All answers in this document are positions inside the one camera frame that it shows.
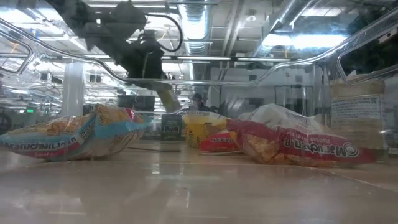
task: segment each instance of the ramen noodle bag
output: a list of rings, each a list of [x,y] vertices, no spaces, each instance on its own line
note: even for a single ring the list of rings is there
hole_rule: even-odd
[[[229,120],[227,129],[236,133],[242,151],[263,164],[331,167],[376,161],[369,149],[356,147],[313,118],[275,104],[240,118]]]
[[[199,148],[200,143],[212,134],[226,128],[226,118],[206,111],[189,111],[184,116],[185,142],[187,146]]]
[[[213,134],[201,142],[200,150],[204,152],[236,152],[240,151],[227,130]]]
[[[0,145],[51,161],[87,159],[121,152],[144,134],[149,122],[128,108],[96,105],[85,116],[69,116],[10,131]]]

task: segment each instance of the shiny surface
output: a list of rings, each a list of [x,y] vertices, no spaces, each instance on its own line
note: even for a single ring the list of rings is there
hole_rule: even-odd
[[[246,156],[127,150],[108,161],[41,163],[0,153],[6,159],[14,165],[0,174],[0,223],[398,222],[397,192]]]

